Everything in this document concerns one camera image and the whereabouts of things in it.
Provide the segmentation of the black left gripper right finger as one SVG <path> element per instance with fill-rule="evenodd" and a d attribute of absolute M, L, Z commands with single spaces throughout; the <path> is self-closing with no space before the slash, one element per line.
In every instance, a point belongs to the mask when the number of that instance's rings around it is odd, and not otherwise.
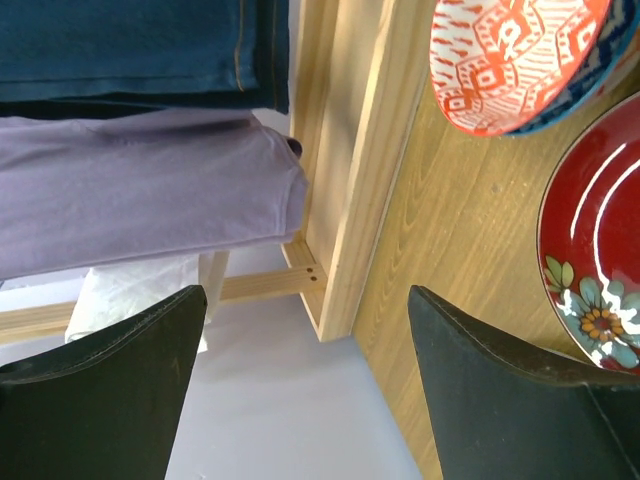
<path fill-rule="evenodd" d="M 530 344 L 422 286 L 408 315 L 444 478 L 638 478 L 638 377 Z"/>

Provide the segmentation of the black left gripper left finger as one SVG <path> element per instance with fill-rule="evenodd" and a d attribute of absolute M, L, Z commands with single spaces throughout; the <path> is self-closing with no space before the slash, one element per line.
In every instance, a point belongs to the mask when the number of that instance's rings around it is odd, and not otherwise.
<path fill-rule="evenodd" d="M 206 309 L 203 287 L 188 286 L 2 366 L 2 478 L 164 478 Z"/>

